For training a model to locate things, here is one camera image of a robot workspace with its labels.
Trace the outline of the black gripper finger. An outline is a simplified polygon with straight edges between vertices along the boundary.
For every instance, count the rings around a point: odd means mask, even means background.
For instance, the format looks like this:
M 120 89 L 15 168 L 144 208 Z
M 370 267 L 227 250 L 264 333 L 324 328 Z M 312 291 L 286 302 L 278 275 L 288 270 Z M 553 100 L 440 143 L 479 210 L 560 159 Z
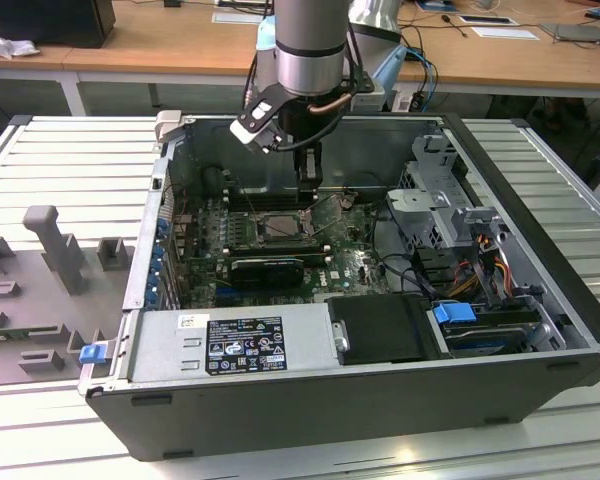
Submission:
M 323 181 L 322 143 L 301 147 L 294 152 L 296 198 L 298 202 L 310 202 L 317 195 Z

